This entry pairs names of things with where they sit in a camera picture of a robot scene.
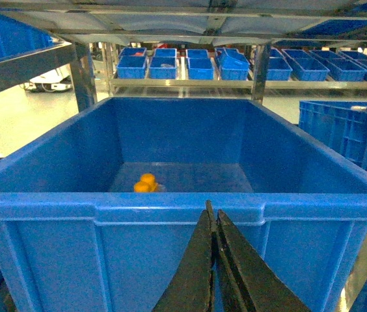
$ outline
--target shelf beam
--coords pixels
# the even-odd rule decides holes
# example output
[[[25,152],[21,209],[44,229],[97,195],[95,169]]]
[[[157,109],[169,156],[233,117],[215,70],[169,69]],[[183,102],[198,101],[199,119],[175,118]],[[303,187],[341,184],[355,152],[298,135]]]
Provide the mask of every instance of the shelf beam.
[[[63,43],[0,61],[0,92],[83,57],[86,49]]]

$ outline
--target yellow object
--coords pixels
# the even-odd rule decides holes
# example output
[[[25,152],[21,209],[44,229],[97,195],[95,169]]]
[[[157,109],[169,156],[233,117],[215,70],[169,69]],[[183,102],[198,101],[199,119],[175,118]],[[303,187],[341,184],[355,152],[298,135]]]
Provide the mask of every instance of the yellow object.
[[[134,191],[138,193],[157,192],[156,177],[153,174],[143,174],[140,181],[134,184]]]
[[[134,191],[136,193],[150,193],[151,189],[151,186],[146,182],[139,181],[134,184]]]

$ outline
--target crate floor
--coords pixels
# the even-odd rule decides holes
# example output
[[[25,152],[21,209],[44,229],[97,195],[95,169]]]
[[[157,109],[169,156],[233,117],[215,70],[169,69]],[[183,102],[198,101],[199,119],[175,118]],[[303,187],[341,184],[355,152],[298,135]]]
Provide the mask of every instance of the crate floor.
[[[133,192],[145,173],[156,176],[167,192],[254,192],[239,164],[182,164],[127,162],[109,192]]]

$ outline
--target floor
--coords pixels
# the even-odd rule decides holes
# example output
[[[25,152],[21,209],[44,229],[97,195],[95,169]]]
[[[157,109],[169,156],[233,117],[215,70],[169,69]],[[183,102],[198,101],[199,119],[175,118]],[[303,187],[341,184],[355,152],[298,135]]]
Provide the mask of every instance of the floor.
[[[102,62],[96,63],[96,86],[98,100],[108,97],[107,86],[104,83]],[[180,96],[181,90],[122,88],[118,96],[135,96],[144,94],[154,97]],[[194,90],[187,96],[245,98],[249,99],[248,92],[243,90]],[[297,93],[296,91],[268,91],[264,99],[264,106],[281,115],[293,124],[299,121],[299,100],[342,100],[367,101],[367,92],[349,91],[345,94],[338,91],[322,92],[311,91]],[[61,122],[77,114],[74,92],[66,93],[30,93],[15,86],[0,93],[0,154],[6,156],[13,151],[38,138]]]

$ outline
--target shelving rack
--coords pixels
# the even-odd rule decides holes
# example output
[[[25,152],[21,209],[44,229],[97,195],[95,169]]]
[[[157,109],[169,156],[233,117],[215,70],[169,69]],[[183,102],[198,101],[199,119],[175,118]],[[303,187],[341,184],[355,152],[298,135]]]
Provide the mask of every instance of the shelving rack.
[[[114,75],[110,77],[111,90],[119,86],[244,88],[251,90],[252,100],[259,103],[266,88],[367,90],[367,82],[265,80],[270,46],[367,47],[367,0],[310,0],[308,8],[290,5],[291,1],[199,0],[197,6],[196,1],[191,1],[192,7],[185,5],[185,1],[169,4],[172,6],[165,6],[168,1],[162,0],[140,0],[135,6],[124,5],[127,1],[118,1],[119,5],[102,2],[0,1],[0,14],[68,41],[0,61],[0,91],[69,63],[78,108],[82,111],[96,102],[90,55],[85,44],[110,42],[126,46],[130,42],[162,41],[255,46],[254,68],[248,81],[121,80]],[[354,24],[344,24],[347,27],[341,31],[335,27],[328,33],[321,30],[327,25],[330,29],[329,24],[334,21]],[[109,44],[104,44],[107,70],[113,73],[109,50]],[[366,279],[367,239],[338,311],[349,311]]]

